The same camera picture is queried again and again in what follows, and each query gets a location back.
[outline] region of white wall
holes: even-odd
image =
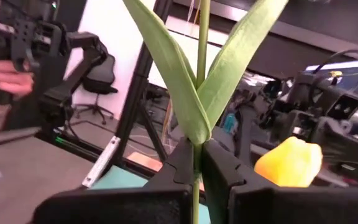
[[[149,8],[153,8],[155,0],[143,0],[143,2]],[[168,29],[193,37],[198,36],[198,25],[187,24],[186,21],[174,17],[168,17],[166,24]],[[119,119],[139,56],[142,36],[121,0],[88,0],[79,31],[88,31],[99,35],[101,41],[108,48],[109,53],[116,58],[116,66],[114,67],[116,81],[112,86],[117,88],[119,92],[105,96],[101,95],[99,105],[112,111],[115,114],[115,118]],[[180,39],[182,41],[178,42],[188,58],[196,58],[197,48],[194,48],[194,40],[186,40],[188,38]],[[208,40],[210,42],[224,44],[226,39],[227,34],[209,30]],[[208,53],[216,55],[217,51],[215,49],[210,53],[209,50]],[[66,76],[81,59],[82,50],[76,49],[71,53]],[[161,79],[155,65],[151,69],[150,78]],[[73,95],[73,103],[94,103],[95,98],[95,94],[89,93],[82,89],[82,87],[79,87]]]

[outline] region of office chair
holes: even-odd
[[[116,59],[109,55],[104,63],[101,65],[94,67],[92,71],[85,77],[83,81],[83,87],[86,91],[91,93],[96,93],[96,100],[94,104],[77,104],[74,107],[77,109],[79,106],[85,106],[86,108],[80,109],[76,113],[76,117],[80,118],[80,114],[85,111],[92,111],[92,114],[99,113],[102,117],[102,124],[106,124],[106,119],[102,113],[102,111],[110,114],[110,119],[114,118],[114,114],[107,109],[98,105],[99,95],[107,95],[110,93],[117,93],[118,90],[111,87],[111,84],[114,82],[116,77],[114,76],[113,68],[116,63]]]

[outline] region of plant stem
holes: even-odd
[[[208,42],[209,30],[209,9],[211,0],[200,0],[200,31],[198,33],[198,61],[197,61],[197,79],[196,88],[200,87],[205,79],[206,67],[206,48]]]
[[[203,146],[194,146],[194,184],[193,184],[193,224],[198,224],[198,206],[200,202],[201,150]]]

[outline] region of yellow object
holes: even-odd
[[[333,77],[333,78],[341,77],[343,75],[343,73],[341,71],[331,71],[330,74],[331,74],[331,77]]]
[[[289,137],[262,156],[254,170],[281,187],[308,187],[320,171],[322,161],[319,145]]]

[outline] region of gray floor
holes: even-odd
[[[81,119],[100,124],[98,116],[86,114]],[[116,129],[116,121],[106,125]],[[105,147],[112,133],[90,124],[73,129],[80,138]],[[132,139],[152,146],[147,132],[135,127]],[[125,155],[134,151],[158,159],[155,151],[129,142]],[[78,187],[92,163],[36,138],[0,145],[0,224],[22,224],[30,220],[34,208],[48,196]]]

